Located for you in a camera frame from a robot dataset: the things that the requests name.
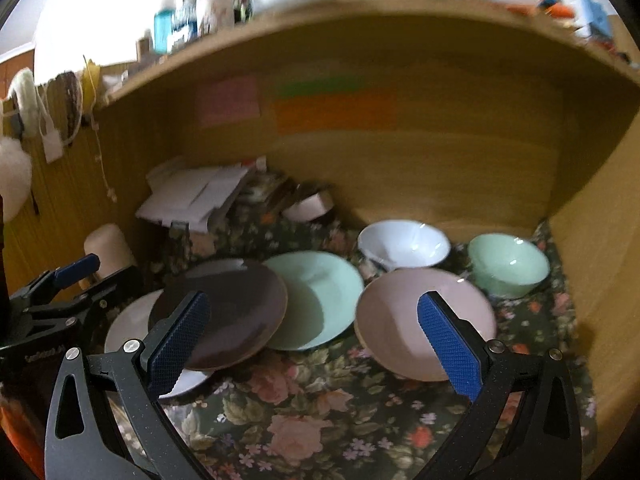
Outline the green sticky note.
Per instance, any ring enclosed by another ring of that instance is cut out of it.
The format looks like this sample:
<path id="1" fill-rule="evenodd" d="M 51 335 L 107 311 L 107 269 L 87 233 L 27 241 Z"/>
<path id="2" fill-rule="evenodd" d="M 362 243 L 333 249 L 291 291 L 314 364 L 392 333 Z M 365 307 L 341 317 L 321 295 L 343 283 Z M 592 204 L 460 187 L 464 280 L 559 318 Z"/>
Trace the green sticky note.
<path id="1" fill-rule="evenodd" d="M 316 94 L 352 93 L 363 87 L 361 80 L 351 76 L 331 76 L 319 79 L 305 79 L 281 84 L 277 95 L 282 99 Z"/>

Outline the white patterned bowl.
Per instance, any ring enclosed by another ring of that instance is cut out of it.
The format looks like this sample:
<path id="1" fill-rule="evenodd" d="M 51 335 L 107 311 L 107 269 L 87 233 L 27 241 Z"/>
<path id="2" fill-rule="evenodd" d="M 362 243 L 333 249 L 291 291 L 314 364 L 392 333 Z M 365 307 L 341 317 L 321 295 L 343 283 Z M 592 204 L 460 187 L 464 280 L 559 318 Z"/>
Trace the white patterned bowl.
<path id="1" fill-rule="evenodd" d="M 413 220 L 383 220 L 358 235 L 358 249 L 386 271 L 428 268 L 443 262 L 451 245 L 445 233 Z"/>

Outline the dark brown plate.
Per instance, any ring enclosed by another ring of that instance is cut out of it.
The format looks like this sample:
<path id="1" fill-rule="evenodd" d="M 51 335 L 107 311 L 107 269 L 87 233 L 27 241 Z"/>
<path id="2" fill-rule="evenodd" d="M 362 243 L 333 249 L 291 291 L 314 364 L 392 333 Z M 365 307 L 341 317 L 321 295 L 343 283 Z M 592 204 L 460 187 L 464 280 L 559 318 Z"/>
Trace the dark brown plate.
<path id="1" fill-rule="evenodd" d="M 209 323 L 186 362 L 189 370 L 221 370 L 262 350 L 282 324 L 288 292 L 280 276 L 254 260 L 221 259 L 166 282 L 148 326 L 167 318 L 187 292 L 204 292 Z"/>

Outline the pink sticky note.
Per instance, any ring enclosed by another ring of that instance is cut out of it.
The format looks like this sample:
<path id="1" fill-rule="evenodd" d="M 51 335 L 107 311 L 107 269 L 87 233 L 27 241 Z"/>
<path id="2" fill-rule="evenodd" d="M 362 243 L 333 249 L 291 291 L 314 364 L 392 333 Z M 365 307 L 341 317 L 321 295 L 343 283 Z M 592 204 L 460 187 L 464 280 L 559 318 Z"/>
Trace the pink sticky note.
<path id="1" fill-rule="evenodd" d="M 201 84 L 195 93 L 195 114 L 202 127 L 233 124 L 259 117 L 256 78 L 241 76 Z"/>

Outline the mint green plate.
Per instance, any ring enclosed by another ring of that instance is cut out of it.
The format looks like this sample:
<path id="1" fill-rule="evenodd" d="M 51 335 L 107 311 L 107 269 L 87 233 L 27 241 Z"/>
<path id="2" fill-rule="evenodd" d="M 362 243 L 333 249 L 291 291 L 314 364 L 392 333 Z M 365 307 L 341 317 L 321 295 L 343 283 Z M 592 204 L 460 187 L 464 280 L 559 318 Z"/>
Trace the mint green plate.
<path id="1" fill-rule="evenodd" d="M 356 266 L 330 252 L 288 252 L 265 261 L 282 278 L 288 306 L 267 344 L 304 351 L 326 344 L 354 322 L 364 281 Z"/>

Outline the white paper stack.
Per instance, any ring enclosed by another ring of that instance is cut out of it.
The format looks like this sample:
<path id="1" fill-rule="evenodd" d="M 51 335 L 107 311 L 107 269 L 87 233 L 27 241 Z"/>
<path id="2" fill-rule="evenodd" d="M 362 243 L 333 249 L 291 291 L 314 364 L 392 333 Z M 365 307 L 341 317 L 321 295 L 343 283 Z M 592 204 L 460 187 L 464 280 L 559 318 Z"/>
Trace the white paper stack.
<path id="1" fill-rule="evenodd" d="M 190 232 L 213 232 L 255 174 L 252 166 L 189 168 L 181 156 L 169 159 L 146 175 L 151 196 L 136 217 L 164 228 L 185 224 Z"/>

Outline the mint green bowl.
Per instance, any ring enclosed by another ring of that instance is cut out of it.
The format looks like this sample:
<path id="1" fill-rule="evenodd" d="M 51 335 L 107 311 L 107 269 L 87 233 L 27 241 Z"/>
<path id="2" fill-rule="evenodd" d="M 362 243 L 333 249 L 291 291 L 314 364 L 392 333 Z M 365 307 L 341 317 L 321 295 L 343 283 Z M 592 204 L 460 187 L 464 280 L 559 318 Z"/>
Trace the mint green bowl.
<path id="1" fill-rule="evenodd" d="M 482 234 L 468 245 L 473 283 L 500 299 L 520 299 L 548 278 L 547 256 L 524 238 Z"/>

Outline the white plate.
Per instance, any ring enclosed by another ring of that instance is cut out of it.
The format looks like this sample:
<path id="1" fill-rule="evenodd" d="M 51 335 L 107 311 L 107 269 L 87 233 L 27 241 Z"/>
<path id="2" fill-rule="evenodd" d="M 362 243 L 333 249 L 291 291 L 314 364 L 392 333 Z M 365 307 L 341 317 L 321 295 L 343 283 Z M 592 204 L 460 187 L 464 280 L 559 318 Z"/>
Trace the white plate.
<path id="1" fill-rule="evenodd" d="M 163 289 L 150 292 L 126 307 L 116 316 L 105 337 L 104 352 L 115 352 L 130 339 L 142 340 L 148 333 L 148 322 L 152 307 L 160 298 Z M 174 388 L 160 396 L 162 400 L 176 398 L 194 390 L 209 380 L 213 372 L 200 372 L 199 370 L 187 370 L 180 374 Z"/>

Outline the small pink box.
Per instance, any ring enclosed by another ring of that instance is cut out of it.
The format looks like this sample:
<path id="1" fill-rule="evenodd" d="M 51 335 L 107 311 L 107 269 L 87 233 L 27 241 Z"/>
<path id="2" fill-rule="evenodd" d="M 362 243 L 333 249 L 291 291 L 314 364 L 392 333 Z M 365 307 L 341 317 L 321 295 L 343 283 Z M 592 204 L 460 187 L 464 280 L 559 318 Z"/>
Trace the small pink box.
<path id="1" fill-rule="evenodd" d="M 284 218 L 290 221 L 303 223 L 317 220 L 333 208 L 334 201 L 330 192 L 322 190 L 285 208 L 282 214 Z"/>

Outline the floral dark cloth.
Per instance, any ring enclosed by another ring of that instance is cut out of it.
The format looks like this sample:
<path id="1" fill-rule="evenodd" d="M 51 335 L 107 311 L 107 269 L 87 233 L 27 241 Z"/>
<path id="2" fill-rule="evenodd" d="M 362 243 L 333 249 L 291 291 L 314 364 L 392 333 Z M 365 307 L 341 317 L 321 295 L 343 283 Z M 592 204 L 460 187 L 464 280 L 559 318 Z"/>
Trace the floral dark cloth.
<path id="1" fill-rule="evenodd" d="M 239 204 L 212 235 L 160 230 L 151 244 L 155 284 L 210 256 L 262 261 L 294 250 L 332 252 L 366 282 L 381 274 L 339 212 L 300 224 L 267 205 Z M 162 409 L 215 479 L 410 479 L 454 429 L 466 400 L 446 382 L 384 370 L 345 330 L 312 350 L 258 352 L 163 400 Z"/>

